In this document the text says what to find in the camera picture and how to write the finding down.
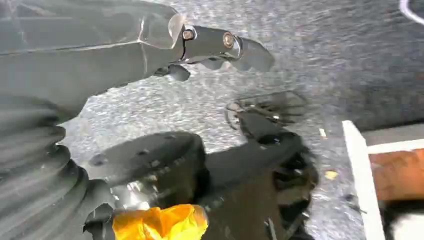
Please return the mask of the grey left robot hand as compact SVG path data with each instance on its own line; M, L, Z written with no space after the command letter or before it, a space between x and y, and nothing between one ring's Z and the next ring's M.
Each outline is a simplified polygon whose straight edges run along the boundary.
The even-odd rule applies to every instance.
M260 43L189 26L171 6L142 0L0 3L0 237L86 240L97 207L113 206L103 180L60 145L61 124L87 100L151 76L185 79L183 64L268 71Z

